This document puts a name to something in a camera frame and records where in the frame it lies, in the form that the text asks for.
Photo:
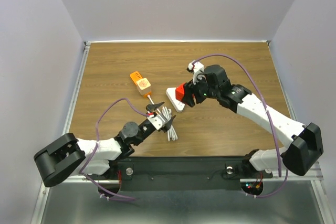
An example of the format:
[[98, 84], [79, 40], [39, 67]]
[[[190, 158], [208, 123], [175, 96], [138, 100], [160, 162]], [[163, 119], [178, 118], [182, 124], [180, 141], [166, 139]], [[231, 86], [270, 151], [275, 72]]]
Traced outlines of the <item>beige cube socket adapter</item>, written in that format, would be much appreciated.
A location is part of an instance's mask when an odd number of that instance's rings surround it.
[[137, 90], [141, 95], [147, 95], [151, 92], [151, 84], [147, 78], [142, 78], [136, 82]]

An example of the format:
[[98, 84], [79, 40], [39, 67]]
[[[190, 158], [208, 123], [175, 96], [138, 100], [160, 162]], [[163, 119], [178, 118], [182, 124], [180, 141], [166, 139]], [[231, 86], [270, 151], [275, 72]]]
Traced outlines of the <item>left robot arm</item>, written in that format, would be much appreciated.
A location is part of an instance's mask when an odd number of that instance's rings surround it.
[[73, 133], [66, 133], [38, 151], [34, 161], [44, 186], [54, 187], [77, 175], [113, 178], [117, 166], [111, 161], [129, 157], [134, 153], [134, 147], [155, 131], [170, 130], [175, 116], [158, 112], [160, 106], [160, 103], [147, 105], [141, 124], [127, 122], [113, 138], [83, 140]]

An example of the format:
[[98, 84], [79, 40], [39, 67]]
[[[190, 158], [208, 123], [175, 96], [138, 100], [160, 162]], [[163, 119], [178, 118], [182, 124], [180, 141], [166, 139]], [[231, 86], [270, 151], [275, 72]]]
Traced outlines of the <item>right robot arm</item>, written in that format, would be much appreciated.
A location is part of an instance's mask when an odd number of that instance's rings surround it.
[[193, 78], [177, 87], [178, 101], [194, 107], [206, 99], [214, 99], [222, 107], [258, 124], [283, 145], [253, 151], [241, 165], [244, 175], [253, 177], [260, 171], [285, 167], [304, 176], [323, 154], [321, 129], [316, 124], [304, 125], [263, 104], [261, 97], [246, 87], [231, 84], [220, 65], [204, 67], [200, 62], [191, 62], [187, 70]]

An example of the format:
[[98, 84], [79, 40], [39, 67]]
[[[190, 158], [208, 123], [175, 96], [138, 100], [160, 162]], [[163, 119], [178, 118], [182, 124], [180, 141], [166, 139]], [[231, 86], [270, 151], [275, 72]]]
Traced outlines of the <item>red cube socket adapter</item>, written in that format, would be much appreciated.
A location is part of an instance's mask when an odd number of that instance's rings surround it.
[[180, 84], [176, 89], [175, 89], [175, 98], [182, 102], [183, 98], [185, 95], [185, 91], [184, 91], [184, 83]]

